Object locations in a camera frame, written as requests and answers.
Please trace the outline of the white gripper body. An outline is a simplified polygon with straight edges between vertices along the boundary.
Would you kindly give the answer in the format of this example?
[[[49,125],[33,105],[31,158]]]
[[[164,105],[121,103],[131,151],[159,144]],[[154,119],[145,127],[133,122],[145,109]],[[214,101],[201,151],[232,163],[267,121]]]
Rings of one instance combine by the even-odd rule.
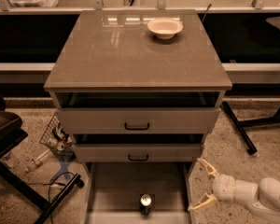
[[[230,175],[216,176],[211,190],[220,201],[228,203],[255,203],[259,195],[256,183],[235,179]]]

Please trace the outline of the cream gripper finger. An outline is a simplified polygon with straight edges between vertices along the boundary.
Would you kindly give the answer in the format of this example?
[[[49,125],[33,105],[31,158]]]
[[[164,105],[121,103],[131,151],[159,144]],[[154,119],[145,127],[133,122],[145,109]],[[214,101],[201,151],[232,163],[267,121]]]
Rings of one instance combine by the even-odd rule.
[[[191,204],[188,208],[190,212],[196,212],[209,208],[217,203],[217,198],[213,194],[205,193],[202,198],[196,202],[196,204]]]
[[[210,164],[208,161],[202,159],[202,158],[198,158],[197,162],[204,168],[204,170],[207,172],[207,176],[209,178],[215,178],[216,176],[219,175],[219,172],[217,171],[217,169]]]

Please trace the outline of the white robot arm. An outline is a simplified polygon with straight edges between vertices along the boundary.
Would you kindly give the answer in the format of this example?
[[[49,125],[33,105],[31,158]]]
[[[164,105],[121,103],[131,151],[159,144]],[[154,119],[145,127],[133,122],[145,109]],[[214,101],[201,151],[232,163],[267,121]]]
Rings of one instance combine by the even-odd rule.
[[[280,221],[280,181],[266,177],[253,183],[220,174],[214,166],[204,159],[197,162],[212,180],[211,194],[205,193],[196,203],[189,206],[190,211],[199,211],[218,202],[241,205],[252,215],[270,221]]]

